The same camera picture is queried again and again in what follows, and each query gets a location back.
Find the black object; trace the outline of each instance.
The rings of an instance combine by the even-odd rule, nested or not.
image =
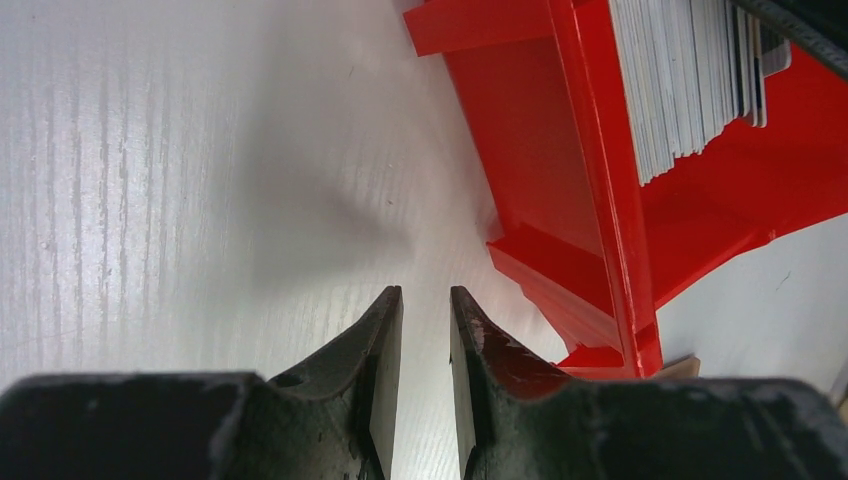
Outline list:
[[[451,290],[463,479],[848,478],[848,432],[784,380],[582,382]]]
[[[0,398],[0,479],[382,479],[391,471],[403,304],[263,382],[252,373],[68,375]]]
[[[848,2],[731,0],[848,81]]]

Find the stack of cards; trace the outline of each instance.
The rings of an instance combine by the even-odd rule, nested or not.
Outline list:
[[[642,185],[737,118],[766,125],[789,42],[727,0],[609,0]]]

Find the red holder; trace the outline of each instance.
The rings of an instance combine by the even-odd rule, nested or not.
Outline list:
[[[431,0],[404,16],[453,78],[503,225],[495,267],[563,338],[572,375],[653,375],[657,308],[848,212],[848,86],[797,48],[767,80],[767,128],[737,121],[640,187],[606,0]]]

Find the red tray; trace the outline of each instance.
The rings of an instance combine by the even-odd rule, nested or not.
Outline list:
[[[474,136],[504,230],[492,260],[573,375],[653,375],[657,308],[848,212],[848,85],[797,48],[767,80],[767,128],[733,123],[640,187],[606,0],[432,0],[405,18],[419,55],[444,54]]]

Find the white surface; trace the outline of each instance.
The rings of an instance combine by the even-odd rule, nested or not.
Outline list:
[[[394,478],[457,478],[448,287],[541,355],[564,351],[487,258],[491,197],[442,60],[412,51],[411,3],[0,4],[0,387],[55,370],[271,375],[396,283]],[[829,388],[846,233],[830,222],[700,282],[661,312],[667,358]]]

